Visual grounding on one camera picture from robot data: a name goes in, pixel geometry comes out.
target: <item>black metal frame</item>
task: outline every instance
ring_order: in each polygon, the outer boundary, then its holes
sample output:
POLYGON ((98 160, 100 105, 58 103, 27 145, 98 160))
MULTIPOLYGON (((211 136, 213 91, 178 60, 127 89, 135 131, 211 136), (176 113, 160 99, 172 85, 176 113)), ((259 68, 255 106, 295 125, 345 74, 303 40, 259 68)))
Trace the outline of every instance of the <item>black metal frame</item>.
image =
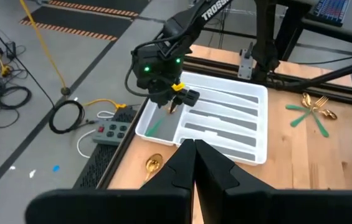
MULTIPOLYGON (((288 9, 281 23, 281 28, 277 34, 277 38, 275 39, 275 48, 278 52, 278 59, 287 61, 292 53, 292 50, 295 48, 300 35, 303 32, 302 19, 309 12, 312 6, 299 2, 283 2, 281 0, 278 1, 278 4, 288 6, 288 9)), ((203 30, 251 39, 257 38, 256 35, 240 34, 209 27, 205 27, 203 30)))
MULTIPOLYGON (((236 80, 240 82, 254 83, 258 85, 266 86, 267 88, 274 88, 283 91, 290 91, 292 93, 309 93, 316 97, 327 96, 330 100, 337 101, 340 103, 346 103, 352 105, 352 87, 335 85, 331 83, 325 83, 327 81, 343 77, 345 75, 349 75, 350 71, 352 71, 352 65, 341 70, 337 70, 334 72, 330 72, 328 74, 319 76, 317 78, 311 79, 311 81, 317 80, 320 83, 317 83, 315 86, 310 86, 308 88, 299 88, 299 87, 291 87, 291 88, 283 88, 282 83, 287 86, 290 83, 297 82, 307 82, 310 80, 294 77, 291 75, 283 75, 283 74, 272 74, 268 77, 265 82, 260 82, 256 80, 244 80, 237 77, 238 66, 232 65, 228 63, 216 62, 212 60, 206 60, 202 58, 196 57, 186 57, 184 59, 184 70, 210 75, 213 77, 226 78, 229 80, 236 80)), ((135 126, 142 114, 142 111, 145 108, 146 102, 145 100, 143 105, 141 106, 139 112, 137 113, 134 121, 132 122, 129 131, 126 133, 125 140, 120 144, 117 149, 116 154, 113 156, 112 161, 108 165, 104 175, 101 178, 100 183, 97 185, 98 189, 106 189, 109 186, 112 177, 115 175, 118 166, 123 159, 124 154, 126 153, 131 140, 135 136, 135 126)))

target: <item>wooden table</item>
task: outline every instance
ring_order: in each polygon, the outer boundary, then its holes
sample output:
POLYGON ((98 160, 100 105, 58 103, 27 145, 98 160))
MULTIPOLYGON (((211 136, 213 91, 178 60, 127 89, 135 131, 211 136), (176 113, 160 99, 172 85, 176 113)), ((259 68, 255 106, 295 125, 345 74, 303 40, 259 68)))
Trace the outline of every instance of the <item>wooden table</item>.
MULTIPOLYGON (((240 62, 239 54, 234 52, 197 45, 192 50, 193 57, 236 65, 240 62)), ((276 72, 313 78, 329 71, 282 62, 276 72)), ((350 76, 332 83, 352 86, 350 76)), ((296 128, 289 125, 302 112, 286 110, 285 105, 299 105, 300 99, 298 94, 269 89, 267 162, 261 166, 238 165, 276 189, 352 189, 352 106, 334 101, 326 104, 338 120, 321 118, 330 133, 329 138, 324 138, 313 118, 305 119, 296 128)), ((176 149, 135 136, 108 188, 140 188, 146 176, 147 158, 160 153, 167 161, 176 149)), ((203 223, 198 197, 194 199, 193 223, 203 223)))

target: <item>gold spoon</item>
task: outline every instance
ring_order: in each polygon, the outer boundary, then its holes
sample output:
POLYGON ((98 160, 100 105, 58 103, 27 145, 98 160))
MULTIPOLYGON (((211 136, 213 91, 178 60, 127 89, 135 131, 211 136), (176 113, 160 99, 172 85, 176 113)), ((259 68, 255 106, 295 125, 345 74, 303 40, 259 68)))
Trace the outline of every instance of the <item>gold spoon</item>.
POLYGON ((303 98, 302 98, 302 105, 310 108, 312 105, 312 98, 308 93, 303 93, 303 98))
POLYGON ((324 115, 324 117, 328 119, 333 119, 333 120, 338 119, 338 116, 334 112, 327 109, 319 111, 319 113, 321 113, 322 115, 324 115))
POLYGON ((162 163, 163 158, 161 154, 153 154, 151 157, 148 158, 145 163, 145 169, 148 173, 146 174, 144 184, 148 181, 151 174, 156 172, 162 166, 162 163))

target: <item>gold fork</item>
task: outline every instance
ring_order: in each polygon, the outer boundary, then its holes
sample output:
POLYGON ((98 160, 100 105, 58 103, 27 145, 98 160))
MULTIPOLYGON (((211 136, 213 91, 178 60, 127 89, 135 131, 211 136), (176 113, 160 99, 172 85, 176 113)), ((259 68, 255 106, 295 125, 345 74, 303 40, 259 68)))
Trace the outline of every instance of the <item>gold fork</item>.
POLYGON ((315 103, 313 103, 312 105, 310 105, 309 110, 306 110, 306 113, 303 114, 301 117, 299 117, 298 119, 296 119, 295 121, 292 121, 290 123, 290 125, 292 127, 296 127, 298 126, 298 124, 300 124, 300 122, 302 122, 308 115, 310 115, 313 111, 320 109, 322 106, 325 105, 325 103, 328 101, 328 97, 322 96, 320 99, 318 99, 315 103))
MULTIPOLYGON (((328 102, 328 97, 321 97, 317 102, 315 102, 315 107, 317 109, 320 109, 322 106, 325 105, 326 102, 328 102)), ((315 119, 315 122, 317 123, 318 128, 320 129, 321 134, 324 137, 329 137, 330 134, 328 133, 328 131, 324 128, 323 124, 321 124, 320 120, 318 119, 317 115, 315 113, 313 113, 313 117, 315 119)))

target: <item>gray concrete floor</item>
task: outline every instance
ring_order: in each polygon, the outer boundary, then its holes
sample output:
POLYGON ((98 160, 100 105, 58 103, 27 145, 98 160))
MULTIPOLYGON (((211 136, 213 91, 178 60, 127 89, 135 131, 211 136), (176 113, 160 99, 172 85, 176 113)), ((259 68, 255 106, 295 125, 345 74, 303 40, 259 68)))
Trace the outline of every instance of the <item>gray concrete floor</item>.
MULTIPOLYGON (((188 1, 152 0, 141 16, 155 19, 167 19, 178 11, 188 7, 188 1)), ((31 10, 37 9, 35 4, 28 3, 31 10)), ((251 0, 240 0, 233 3, 233 8, 254 11, 251 0)), ((351 14, 347 18, 346 28, 352 29, 351 14)), ((20 59, 34 74, 50 97, 57 101, 60 98, 59 80, 43 54, 36 35, 31 27, 22 26, 18 21, 24 17, 24 12, 17 1, 0 0, 0 28, 18 44, 25 45, 27 52, 20 59)), ((110 98, 118 103, 136 104, 142 98, 129 94, 123 87, 125 73, 130 66, 130 50, 134 46, 150 40, 161 29, 156 22, 136 20, 93 69, 84 82, 73 93, 72 98, 86 102, 96 98, 110 98)), ((226 30, 255 34, 255 17, 250 14, 231 14, 226 22, 226 30)), ((108 44, 107 41, 64 34, 51 30, 41 30, 54 59, 64 74, 68 85, 71 85, 80 74, 90 65, 96 56, 108 44)), ((208 45, 212 34, 202 32, 196 44, 208 45)), ((219 35, 214 34, 211 47, 217 47, 219 35)), ((254 40, 225 35, 223 49, 238 52, 246 48, 254 40)), ((311 44, 334 49, 352 51, 352 44, 335 40, 311 32, 304 32, 299 40, 303 44, 311 44)), ((312 62, 333 60, 346 57, 320 50, 297 47, 290 58, 294 62, 312 62)), ((320 67, 337 69, 352 63, 352 60, 321 65, 320 67)), ((36 84, 28 78, 16 81, 19 85, 31 89, 31 102, 19 109, 20 120, 10 128, 0 129, 0 165, 14 152, 30 131, 50 110, 50 104, 38 89, 36 84)), ((16 96, 8 99, 8 103, 15 103, 16 96)), ((112 105, 100 103, 86 110, 86 118, 94 118, 100 110, 114 110, 112 105)), ((0 125, 8 123, 15 114, 11 111, 0 113, 0 125)), ((64 108, 58 113, 55 122, 59 127, 68 126, 75 118, 74 108, 64 108)), ((79 156, 76 141, 81 134, 93 129, 85 127, 75 133, 56 135, 46 126, 29 147, 13 164, 15 170, 8 170, 0 179, 0 223, 22 223, 23 213, 32 198, 39 193, 56 188, 70 188, 73 186, 86 159, 79 156), (58 172, 53 172, 55 165, 60 166, 58 172), (33 178, 29 173, 36 170, 33 178)), ((81 145, 86 154, 90 154, 94 144, 86 139, 81 145)))

